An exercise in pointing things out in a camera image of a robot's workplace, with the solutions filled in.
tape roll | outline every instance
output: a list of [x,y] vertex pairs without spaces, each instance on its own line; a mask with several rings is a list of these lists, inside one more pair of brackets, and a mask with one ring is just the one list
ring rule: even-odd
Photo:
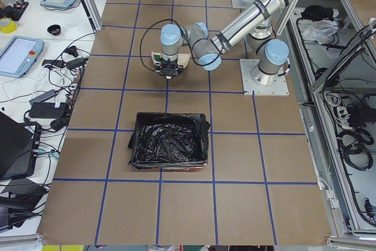
[[17,26],[11,18],[0,19],[0,32],[9,34],[16,30]]

